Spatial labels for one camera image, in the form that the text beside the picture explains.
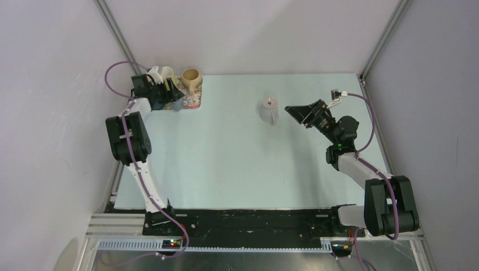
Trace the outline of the grey mug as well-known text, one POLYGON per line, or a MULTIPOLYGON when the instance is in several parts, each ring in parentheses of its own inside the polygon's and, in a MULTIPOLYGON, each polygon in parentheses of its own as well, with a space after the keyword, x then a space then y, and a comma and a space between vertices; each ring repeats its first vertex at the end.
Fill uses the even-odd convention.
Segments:
POLYGON ((180 99, 171 102, 170 105, 174 111, 181 111, 184 107, 184 97, 181 97, 180 99))
POLYGON ((261 120, 269 125, 276 125, 278 122, 278 100, 276 97, 266 97, 259 107, 261 120))

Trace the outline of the beige ceramic mug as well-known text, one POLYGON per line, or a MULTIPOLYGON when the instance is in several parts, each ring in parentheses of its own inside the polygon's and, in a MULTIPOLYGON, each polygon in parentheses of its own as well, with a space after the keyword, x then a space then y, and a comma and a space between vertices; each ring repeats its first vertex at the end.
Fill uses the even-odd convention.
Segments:
POLYGON ((183 86, 188 90, 190 95, 193 95, 202 87, 202 75, 194 68, 189 68, 183 71, 181 76, 183 86))

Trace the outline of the yellow ceramic mug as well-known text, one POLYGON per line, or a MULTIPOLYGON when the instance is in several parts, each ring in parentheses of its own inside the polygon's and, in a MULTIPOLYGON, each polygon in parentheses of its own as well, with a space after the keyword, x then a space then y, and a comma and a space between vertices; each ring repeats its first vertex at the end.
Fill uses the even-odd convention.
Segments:
POLYGON ((169 67, 169 66, 162 67, 160 75, 163 80, 170 78, 175 86, 178 85, 178 79, 172 67, 169 67))

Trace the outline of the blue ceramic mug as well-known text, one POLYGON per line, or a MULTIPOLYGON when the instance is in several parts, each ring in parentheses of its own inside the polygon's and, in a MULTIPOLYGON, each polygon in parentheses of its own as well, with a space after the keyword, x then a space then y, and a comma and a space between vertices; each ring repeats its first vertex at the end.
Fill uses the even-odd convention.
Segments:
POLYGON ((162 110, 165 106, 166 106, 166 104, 164 104, 164 103, 155 103, 151 106, 151 110, 152 111, 162 110))

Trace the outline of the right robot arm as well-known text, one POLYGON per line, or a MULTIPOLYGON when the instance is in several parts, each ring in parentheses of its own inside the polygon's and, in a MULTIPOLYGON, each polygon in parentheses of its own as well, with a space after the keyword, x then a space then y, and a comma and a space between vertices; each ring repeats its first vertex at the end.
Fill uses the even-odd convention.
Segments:
POLYGON ((315 128, 331 141, 326 162, 349 176, 364 190, 364 203, 332 208, 329 231, 342 236, 351 226, 369 231, 373 236, 397 239, 400 233, 419 229, 420 220, 411 181, 379 170, 356 149, 359 122, 352 116, 336 120, 321 99, 305 106, 286 106, 285 111, 307 129, 315 128))

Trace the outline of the floral placemat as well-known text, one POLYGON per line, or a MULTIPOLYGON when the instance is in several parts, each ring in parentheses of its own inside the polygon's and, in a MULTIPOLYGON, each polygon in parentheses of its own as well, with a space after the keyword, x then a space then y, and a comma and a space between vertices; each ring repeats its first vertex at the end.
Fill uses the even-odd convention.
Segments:
MULTIPOLYGON (((177 88, 185 94, 184 107, 182 110, 198 109, 201 106, 201 102, 202 102, 202 87, 199 90, 197 90, 193 95, 190 95, 188 90, 183 86, 181 82, 181 77, 177 77, 177 79, 178 79, 178 85, 176 85, 177 88)), ((171 108, 170 103, 168 103, 163 108, 163 110, 173 110, 173 109, 171 108)))

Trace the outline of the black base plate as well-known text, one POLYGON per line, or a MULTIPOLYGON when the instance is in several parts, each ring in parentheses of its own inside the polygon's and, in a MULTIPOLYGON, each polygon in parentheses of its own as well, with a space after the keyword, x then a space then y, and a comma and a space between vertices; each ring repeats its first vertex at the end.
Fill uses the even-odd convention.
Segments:
POLYGON ((333 221, 330 209, 173 209, 145 214, 144 236, 182 237, 189 245, 312 247, 322 238, 351 240, 356 230, 333 221))

